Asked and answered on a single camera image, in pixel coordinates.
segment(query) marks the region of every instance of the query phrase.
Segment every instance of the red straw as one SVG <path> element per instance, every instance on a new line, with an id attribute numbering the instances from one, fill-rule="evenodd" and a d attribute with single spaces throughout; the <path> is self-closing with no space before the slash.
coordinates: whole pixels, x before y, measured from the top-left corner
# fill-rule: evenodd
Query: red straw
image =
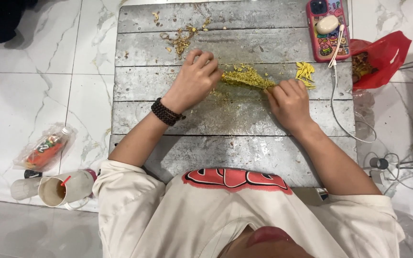
<path id="1" fill-rule="evenodd" d="M 60 185 L 61 185 L 61 186 L 65 186 L 66 181 L 68 181 L 70 178 L 71 178 L 71 176 L 68 176 L 68 177 L 65 179 L 65 181 L 63 181 L 63 183 L 61 183 Z"/>

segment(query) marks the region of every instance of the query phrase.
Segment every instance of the white t-shirt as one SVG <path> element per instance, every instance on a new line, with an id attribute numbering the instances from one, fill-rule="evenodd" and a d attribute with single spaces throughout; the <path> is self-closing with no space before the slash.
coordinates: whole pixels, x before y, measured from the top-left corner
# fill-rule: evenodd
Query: white t-shirt
<path id="1" fill-rule="evenodd" d="M 106 160 L 93 192 L 105 258 L 216 258 L 247 225 L 279 227 L 316 258 L 399 257 L 404 238 L 389 197 L 308 207 L 280 177 L 243 170 L 200 169 L 165 186 Z"/>

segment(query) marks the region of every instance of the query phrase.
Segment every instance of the phone case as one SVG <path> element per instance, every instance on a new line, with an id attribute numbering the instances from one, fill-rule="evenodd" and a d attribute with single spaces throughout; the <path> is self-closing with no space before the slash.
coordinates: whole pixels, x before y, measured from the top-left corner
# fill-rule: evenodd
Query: phone case
<path id="1" fill-rule="evenodd" d="M 349 34 L 341 0 L 325 0 L 328 3 L 328 11 L 321 15 L 314 15 L 310 10 L 310 2 L 307 3 L 308 28 L 312 39 L 313 56 L 317 62 L 329 62 L 334 55 L 337 44 L 340 44 L 336 60 L 345 60 L 350 57 Z M 328 35 L 319 34 L 316 25 L 319 20 L 328 15 L 335 15 L 339 19 L 339 26 Z M 339 27 L 345 25 L 342 38 L 339 40 Z"/>

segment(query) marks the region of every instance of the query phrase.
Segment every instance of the dark wooden bead bracelet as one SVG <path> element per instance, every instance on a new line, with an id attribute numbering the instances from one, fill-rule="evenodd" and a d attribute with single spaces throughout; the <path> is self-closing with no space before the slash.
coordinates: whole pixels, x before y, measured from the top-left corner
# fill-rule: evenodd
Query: dark wooden bead bracelet
<path id="1" fill-rule="evenodd" d="M 174 126 L 176 121 L 181 119 L 185 119 L 186 116 L 182 114 L 176 114 L 175 112 L 168 109 L 166 106 L 160 103 L 160 99 L 158 98 L 151 106 L 152 113 L 158 117 L 162 122 L 168 124 L 169 126 Z"/>

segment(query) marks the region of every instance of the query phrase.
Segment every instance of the red graphic print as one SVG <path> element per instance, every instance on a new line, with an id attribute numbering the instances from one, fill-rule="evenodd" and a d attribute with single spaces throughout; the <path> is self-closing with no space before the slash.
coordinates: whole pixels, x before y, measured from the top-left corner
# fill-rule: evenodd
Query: red graphic print
<path id="1" fill-rule="evenodd" d="M 185 184 L 199 188 L 226 189 L 230 192 L 244 188 L 262 191 L 283 191 L 292 195 L 291 188 L 278 175 L 229 168 L 203 168 L 187 172 L 182 177 Z"/>

